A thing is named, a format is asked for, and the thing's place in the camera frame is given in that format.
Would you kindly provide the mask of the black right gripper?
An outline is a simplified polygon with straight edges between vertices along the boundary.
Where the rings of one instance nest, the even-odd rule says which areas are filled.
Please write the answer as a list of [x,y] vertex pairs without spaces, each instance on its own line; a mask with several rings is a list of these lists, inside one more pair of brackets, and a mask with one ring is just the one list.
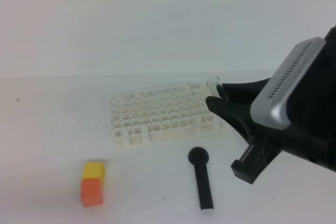
[[250,103],[232,102],[255,100],[269,78],[218,84],[221,98],[206,98],[208,109],[250,143],[231,165],[239,179],[253,183],[282,151],[335,170],[335,29],[323,39],[325,46],[288,99],[291,125],[286,129],[258,124],[250,116]]

